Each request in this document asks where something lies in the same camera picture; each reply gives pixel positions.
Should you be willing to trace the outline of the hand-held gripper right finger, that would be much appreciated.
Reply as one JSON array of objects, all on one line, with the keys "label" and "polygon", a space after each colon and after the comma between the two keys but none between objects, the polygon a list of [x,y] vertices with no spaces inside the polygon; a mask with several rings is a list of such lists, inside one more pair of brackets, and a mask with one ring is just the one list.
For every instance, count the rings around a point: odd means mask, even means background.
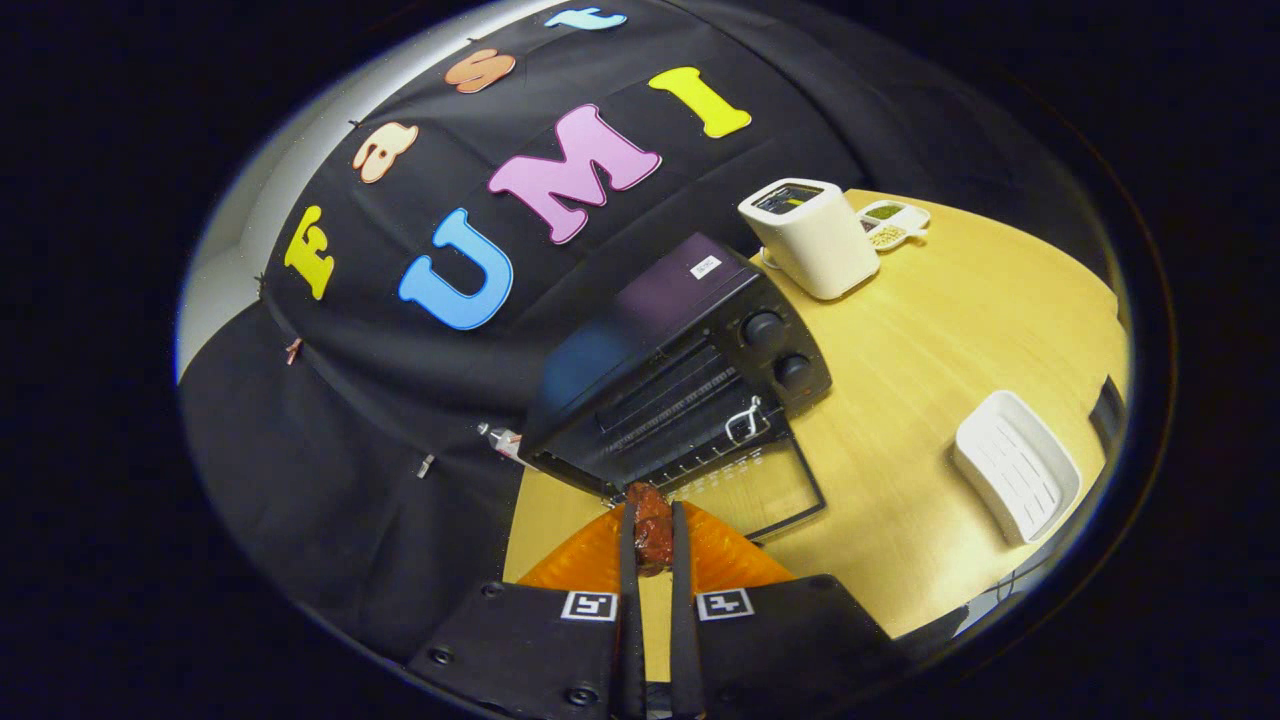
[{"label": "hand-held gripper right finger", "polygon": [[837,719],[906,671],[836,577],[795,577],[690,502],[675,503],[673,524],[677,719]]}]

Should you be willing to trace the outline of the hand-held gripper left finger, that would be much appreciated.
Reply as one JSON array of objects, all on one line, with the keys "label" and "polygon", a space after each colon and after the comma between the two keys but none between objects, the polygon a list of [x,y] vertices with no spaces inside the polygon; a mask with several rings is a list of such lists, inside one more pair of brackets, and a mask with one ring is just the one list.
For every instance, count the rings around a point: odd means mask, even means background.
[{"label": "hand-held gripper left finger", "polygon": [[471,591],[407,665],[428,689],[485,719],[643,719],[643,614],[635,509],[609,511],[609,591],[486,582]]}]

